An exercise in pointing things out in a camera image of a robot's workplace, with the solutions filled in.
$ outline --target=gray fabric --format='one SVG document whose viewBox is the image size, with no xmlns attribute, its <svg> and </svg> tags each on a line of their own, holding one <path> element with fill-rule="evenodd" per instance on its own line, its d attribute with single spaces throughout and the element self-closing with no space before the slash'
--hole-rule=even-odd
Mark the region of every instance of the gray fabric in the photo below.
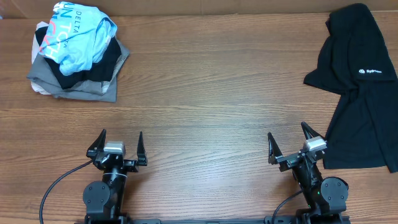
<svg viewBox="0 0 398 224">
<path fill-rule="evenodd" d="M 121 56 L 118 58 L 114 68 L 113 77 L 110 82 L 93 82 L 85 80 L 76 83 L 71 89 L 63 90 L 58 80 L 53 75 L 50 66 L 42 55 L 37 55 L 27 76 L 29 80 L 40 85 L 45 91 L 51 93 L 55 98 L 69 98 L 76 100 L 98 100 L 116 102 L 117 74 L 126 61 L 130 51 L 118 40 Z"/>
</svg>

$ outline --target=table surface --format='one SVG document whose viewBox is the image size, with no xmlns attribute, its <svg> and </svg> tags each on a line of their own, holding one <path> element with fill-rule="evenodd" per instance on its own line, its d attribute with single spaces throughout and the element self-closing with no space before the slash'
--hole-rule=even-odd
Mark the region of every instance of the table surface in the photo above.
<svg viewBox="0 0 398 224">
<path fill-rule="evenodd" d="M 398 12 L 375 12 L 398 68 Z M 129 174 L 123 210 L 162 220 L 264 218 L 298 191 L 291 172 L 267 163 L 270 131 L 285 155 L 306 121 L 325 134 L 339 96 L 303 84 L 328 37 L 328 14 L 113 17 L 131 50 L 117 103 L 34 93 L 26 75 L 41 20 L 0 21 L 0 223 L 38 223 L 40 201 L 64 172 L 86 162 L 103 128 L 136 157 L 144 133 L 149 165 Z M 397 223 L 398 175 L 386 167 L 323 170 L 349 183 L 353 223 Z M 82 221 L 81 195 L 101 171 L 62 180 L 45 223 Z M 280 214 L 306 207 L 301 196 Z"/>
</svg>

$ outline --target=folded clothes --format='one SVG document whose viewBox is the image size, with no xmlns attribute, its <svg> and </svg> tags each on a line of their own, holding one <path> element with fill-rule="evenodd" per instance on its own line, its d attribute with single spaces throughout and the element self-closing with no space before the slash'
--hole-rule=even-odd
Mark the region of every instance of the folded clothes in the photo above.
<svg viewBox="0 0 398 224">
<path fill-rule="evenodd" d="M 330 36 L 304 83 L 341 95 L 326 140 L 326 169 L 398 171 L 398 80 L 383 36 L 364 4 L 330 14 Z"/>
<path fill-rule="evenodd" d="M 46 32 L 47 27 L 42 27 L 36 30 L 35 36 L 39 45 L 42 44 Z M 120 55 L 120 46 L 116 41 L 116 38 L 113 37 L 108 45 L 108 48 L 105 50 L 103 58 L 98 63 L 93 63 L 93 66 L 89 70 L 82 70 L 69 76 L 64 76 L 60 71 L 59 63 L 54 62 L 50 58 L 45 58 L 45 60 L 50 65 L 50 68 L 57 78 L 60 86 L 63 89 L 67 89 L 84 80 L 91 80 L 94 82 L 111 81 L 114 70 L 113 68 L 116 65 L 116 61 Z"/>
<path fill-rule="evenodd" d="M 117 43 L 120 46 L 122 54 L 118 58 L 114 67 L 113 77 L 110 82 L 93 82 L 85 80 L 78 82 L 71 89 L 63 90 L 58 80 L 55 78 L 50 66 L 41 55 L 36 56 L 27 77 L 55 98 L 62 97 L 76 100 L 116 102 L 116 77 L 130 53 L 119 40 L 117 40 Z"/>
<path fill-rule="evenodd" d="M 99 62 L 117 26 L 97 7 L 57 3 L 39 54 L 60 64 L 62 75 L 90 70 Z"/>
</svg>

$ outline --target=blue t-shirt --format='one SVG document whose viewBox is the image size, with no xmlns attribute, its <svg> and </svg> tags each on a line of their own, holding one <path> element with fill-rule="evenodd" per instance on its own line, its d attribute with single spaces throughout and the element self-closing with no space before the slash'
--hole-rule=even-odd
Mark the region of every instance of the blue t-shirt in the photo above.
<svg viewBox="0 0 398 224">
<path fill-rule="evenodd" d="M 59 63 L 65 76 L 90 70 L 102 59 L 118 27 L 97 7 L 60 2 L 53 11 L 39 54 Z"/>
</svg>

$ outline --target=black fabric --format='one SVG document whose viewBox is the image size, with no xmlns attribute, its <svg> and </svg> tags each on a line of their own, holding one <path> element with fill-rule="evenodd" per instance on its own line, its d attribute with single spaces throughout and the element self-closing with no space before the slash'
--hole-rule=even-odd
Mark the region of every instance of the black fabric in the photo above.
<svg viewBox="0 0 398 224">
<path fill-rule="evenodd" d="M 47 27 L 37 29 L 35 32 L 36 40 L 39 45 L 42 44 L 44 36 L 47 32 Z M 116 38 L 113 37 L 105 50 L 102 59 L 98 63 L 93 63 L 90 70 L 75 72 L 69 76 L 62 75 L 60 71 L 60 64 L 54 62 L 50 58 L 45 58 L 45 61 L 54 73 L 62 89 L 71 88 L 80 81 L 91 80 L 94 82 L 111 81 L 113 76 L 114 66 L 121 55 L 121 50 Z"/>
<path fill-rule="evenodd" d="M 318 67 L 304 83 L 341 95 L 326 132 L 326 169 L 398 171 L 398 81 L 382 34 L 364 4 L 330 14 Z"/>
</svg>

